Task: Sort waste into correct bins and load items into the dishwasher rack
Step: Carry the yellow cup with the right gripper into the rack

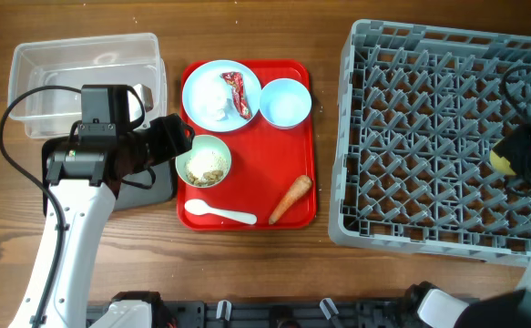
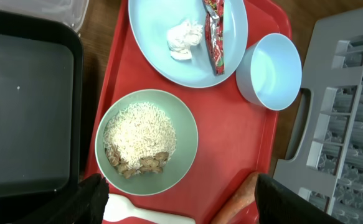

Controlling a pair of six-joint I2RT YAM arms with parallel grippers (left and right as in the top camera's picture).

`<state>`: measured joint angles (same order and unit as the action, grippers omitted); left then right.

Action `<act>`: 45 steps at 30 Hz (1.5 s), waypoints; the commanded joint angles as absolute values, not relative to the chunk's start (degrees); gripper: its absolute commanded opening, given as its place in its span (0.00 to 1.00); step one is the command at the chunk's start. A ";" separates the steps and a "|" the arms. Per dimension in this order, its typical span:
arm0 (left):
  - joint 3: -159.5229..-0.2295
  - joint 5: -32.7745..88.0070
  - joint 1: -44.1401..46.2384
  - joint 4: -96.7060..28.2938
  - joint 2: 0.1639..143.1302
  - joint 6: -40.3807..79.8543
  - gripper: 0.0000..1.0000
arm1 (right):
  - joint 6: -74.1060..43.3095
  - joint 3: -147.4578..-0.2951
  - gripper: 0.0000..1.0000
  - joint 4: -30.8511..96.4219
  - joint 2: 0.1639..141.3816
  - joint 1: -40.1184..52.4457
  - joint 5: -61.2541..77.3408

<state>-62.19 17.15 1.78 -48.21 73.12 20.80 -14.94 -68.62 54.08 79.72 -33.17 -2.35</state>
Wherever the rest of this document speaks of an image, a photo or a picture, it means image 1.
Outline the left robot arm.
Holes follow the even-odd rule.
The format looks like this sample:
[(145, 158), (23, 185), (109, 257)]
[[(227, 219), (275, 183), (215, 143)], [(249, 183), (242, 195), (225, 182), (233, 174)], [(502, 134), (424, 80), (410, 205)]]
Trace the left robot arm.
[(194, 129), (172, 114), (132, 131), (104, 122), (44, 145), (46, 225), (14, 327), (82, 327), (97, 248), (114, 210), (169, 200), (170, 161)]

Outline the orange carrot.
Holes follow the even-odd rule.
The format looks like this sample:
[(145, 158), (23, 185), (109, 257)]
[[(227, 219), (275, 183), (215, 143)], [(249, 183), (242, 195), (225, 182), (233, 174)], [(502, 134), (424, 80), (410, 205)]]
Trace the orange carrot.
[(269, 224), (275, 224), (294, 203), (296, 203), (310, 190), (312, 184), (313, 182), (310, 177), (306, 175), (299, 176), (278, 202), (277, 206), (269, 217)]

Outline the light blue plate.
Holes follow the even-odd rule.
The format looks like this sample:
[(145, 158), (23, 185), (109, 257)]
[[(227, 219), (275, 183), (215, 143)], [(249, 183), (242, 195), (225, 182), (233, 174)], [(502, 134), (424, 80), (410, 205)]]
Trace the light blue plate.
[[(240, 72), (244, 81), (245, 98), (252, 118), (242, 118), (233, 101), (228, 117), (221, 121), (209, 118), (206, 112), (206, 100), (212, 94), (225, 94), (232, 99), (231, 87), (220, 77), (224, 72)], [(247, 125), (260, 110), (261, 83), (257, 76), (246, 66), (231, 60), (215, 60), (194, 69), (184, 83), (182, 105), (188, 118), (197, 126), (211, 132), (231, 132)]]

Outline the white plastic spoon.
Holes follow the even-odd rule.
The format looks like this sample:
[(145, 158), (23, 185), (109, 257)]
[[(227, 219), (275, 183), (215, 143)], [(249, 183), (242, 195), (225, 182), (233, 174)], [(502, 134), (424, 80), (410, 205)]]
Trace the white plastic spoon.
[(187, 200), (184, 204), (184, 208), (190, 214), (198, 216), (212, 214), (248, 225), (253, 225), (257, 222), (257, 216), (254, 214), (213, 208), (204, 200), (200, 199)]

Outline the red snack wrapper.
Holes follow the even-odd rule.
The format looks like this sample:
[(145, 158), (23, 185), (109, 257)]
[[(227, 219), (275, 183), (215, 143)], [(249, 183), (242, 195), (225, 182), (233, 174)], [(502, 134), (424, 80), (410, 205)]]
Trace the red snack wrapper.
[(252, 118), (248, 102), (245, 98), (244, 81), (240, 72), (224, 72), (220, 77), (231, 87), (232, 101), (238, 114), (249, 120)]

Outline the rice and food scraps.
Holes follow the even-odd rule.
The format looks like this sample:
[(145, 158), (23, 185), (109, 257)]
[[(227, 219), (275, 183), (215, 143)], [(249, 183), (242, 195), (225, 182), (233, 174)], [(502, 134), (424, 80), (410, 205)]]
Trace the rice and food scraps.
[(186, 162), (185, 170), (193, 186), (209, 187), (225, 178), (229, 171), (229, 164), (219, 152), (203, 149), (190, 157)]

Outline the green bowl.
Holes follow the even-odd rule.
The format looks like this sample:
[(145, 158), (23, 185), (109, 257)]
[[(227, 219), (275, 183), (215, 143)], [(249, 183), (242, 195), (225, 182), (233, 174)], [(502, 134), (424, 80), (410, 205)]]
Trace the green bowl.
[(211, 135), (193, 139), (192, 149), (175, 160), (179, 178), (194, 188), (206, 189), (221, 183), (228, 176), (232, 156), (229, 147)]

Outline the yellow cup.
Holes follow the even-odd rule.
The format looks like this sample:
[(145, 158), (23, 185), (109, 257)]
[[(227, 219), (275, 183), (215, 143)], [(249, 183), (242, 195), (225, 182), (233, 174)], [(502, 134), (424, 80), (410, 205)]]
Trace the yellow cup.
[(492, 165), (492, 168), (507, 176), (515, 176), (516, 173), (512, 170), (510, 162), (505, 158), (499, 156), (494, 150), (490, 151), (490, 163)]

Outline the white tissue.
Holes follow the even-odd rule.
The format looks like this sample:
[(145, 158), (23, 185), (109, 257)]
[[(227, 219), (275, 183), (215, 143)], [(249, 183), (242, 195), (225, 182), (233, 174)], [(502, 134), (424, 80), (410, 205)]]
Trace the white tissue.
[(221, 121), (228, 117), (232, 106), (232, 99), (225, 94), (217, 93), (208, 96), (206, 100), (206, 112), (210, 119)]

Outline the light blue bowl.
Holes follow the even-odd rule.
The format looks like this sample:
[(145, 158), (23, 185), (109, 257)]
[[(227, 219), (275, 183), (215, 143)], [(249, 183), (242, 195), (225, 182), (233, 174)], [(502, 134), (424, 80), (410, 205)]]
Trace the light blue bowl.
[(311, 113), (311, 94), (301, 82), (278, 78), (268, 83), (260, 94), (260, 112), (275, 128), (290, 129)]

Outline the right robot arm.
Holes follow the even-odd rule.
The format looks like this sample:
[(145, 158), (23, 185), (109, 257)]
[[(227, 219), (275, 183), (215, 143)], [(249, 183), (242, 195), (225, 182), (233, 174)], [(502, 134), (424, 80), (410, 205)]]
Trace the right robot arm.
[[(531, 124), (524, 124), (490, 151), (493, 169), (531, 186)], [(517, 288), (467, 303), (439, 289), (426, 293), (416, 311), (430, 327), (531, 327), (531, 258)]]

